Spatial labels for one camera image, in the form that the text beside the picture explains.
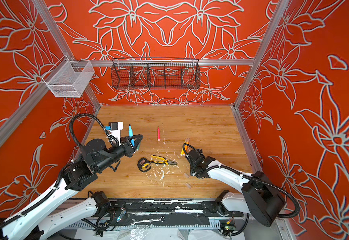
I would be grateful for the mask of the blue marker pen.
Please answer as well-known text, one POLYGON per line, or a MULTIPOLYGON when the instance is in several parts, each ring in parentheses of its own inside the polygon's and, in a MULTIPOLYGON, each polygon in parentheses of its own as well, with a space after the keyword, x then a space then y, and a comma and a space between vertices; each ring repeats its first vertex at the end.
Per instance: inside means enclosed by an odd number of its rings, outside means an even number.
POLYGON ((129 137, 131 138, 131 139, 130 139, 131 145, 132 145, 132 147, 134 147, 134 146, 135 146, 135 140, 134 140, 134 138, 133 138, 134 133, 133 133, 132 126, 131 126, 130 124, 129 124, 129 129, 128 129, 128 131, 129 131, 129 137))

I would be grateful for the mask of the orange marker pen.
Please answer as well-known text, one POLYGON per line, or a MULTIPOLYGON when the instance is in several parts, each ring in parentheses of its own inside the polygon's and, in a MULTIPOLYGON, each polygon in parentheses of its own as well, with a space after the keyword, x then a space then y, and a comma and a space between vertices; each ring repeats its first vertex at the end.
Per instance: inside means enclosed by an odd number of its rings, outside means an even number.
POLYGON ((188 151, 187 148, 188 148, 189 140, 190 140, 190 138, 187 138, 187 139, 186 139, 186 142, 185 142, 186 145, 185 145, 184 148, 185 148, 186 151, 188 151))

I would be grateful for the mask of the pink marker pen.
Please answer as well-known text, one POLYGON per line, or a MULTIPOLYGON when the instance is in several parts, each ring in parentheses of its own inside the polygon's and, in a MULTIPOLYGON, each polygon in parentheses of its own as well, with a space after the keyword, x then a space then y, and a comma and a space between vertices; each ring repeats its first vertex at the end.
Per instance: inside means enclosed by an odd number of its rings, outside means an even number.
POLYGON ((161 130, 160 127, 157 127, 157 141, 161 141, 161 130))

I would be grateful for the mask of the yellow marker pen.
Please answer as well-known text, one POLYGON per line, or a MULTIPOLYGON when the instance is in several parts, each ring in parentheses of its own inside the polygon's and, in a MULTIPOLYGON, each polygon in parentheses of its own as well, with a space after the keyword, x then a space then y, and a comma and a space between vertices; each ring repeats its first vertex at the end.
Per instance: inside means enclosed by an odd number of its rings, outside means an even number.
POLYGON ((181 153, 180 153, 180 156, 184 156, 184 144, 186 144, 186 143, 187 143, 187 141, 188 141, 188 138, 186 138, 186 139, 184 140, 184 142, 183 142, 183 145, 182 145, 182 147, 181 147, 181 153))

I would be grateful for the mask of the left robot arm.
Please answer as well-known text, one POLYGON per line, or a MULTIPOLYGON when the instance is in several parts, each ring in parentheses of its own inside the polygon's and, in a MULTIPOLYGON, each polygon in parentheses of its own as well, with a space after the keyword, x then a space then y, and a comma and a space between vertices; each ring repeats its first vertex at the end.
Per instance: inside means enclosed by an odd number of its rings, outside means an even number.
POLYGON ((119 129, 104 126, 91 114, 73 116, 69 131, 81 150, 80 155, 62 167, 56 181, 44 193, 13 216, 0 218, 1 240, 46 240, 70 224, 85 220, 103 210, 109 201, 103 192, 96 192, 84 202, 54 213, 62 203, 97 180, 98 175, 105 169, 116 171, 117 167, 112 165, 119 165, 122 157, 132 157, 144 138, 143 135, 114 136, 113 133, 119 129), (102 139, 93 139, 86 145, 78 141, 74 133, 74 122, 81 117, 92 118, 100 125, 112 145, 111 148, 107 148, 102 139))

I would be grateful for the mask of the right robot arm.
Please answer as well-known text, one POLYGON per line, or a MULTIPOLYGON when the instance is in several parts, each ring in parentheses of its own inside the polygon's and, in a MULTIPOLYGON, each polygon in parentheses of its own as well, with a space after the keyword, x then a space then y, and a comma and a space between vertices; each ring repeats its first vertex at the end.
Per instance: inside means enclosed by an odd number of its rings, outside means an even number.
POLYGON ((190 166, 190 175, 198 179, 220 181, 238 193, 230 191, 216 198, 229 212, 242 212, 269 227, 276 218, 291 219, 299 215, 298 200, 284 189, 275 186, 261 171, 244 173, 226 166, 212 157, 204 156, 202 149, 184 143, 182 150, 190 166))

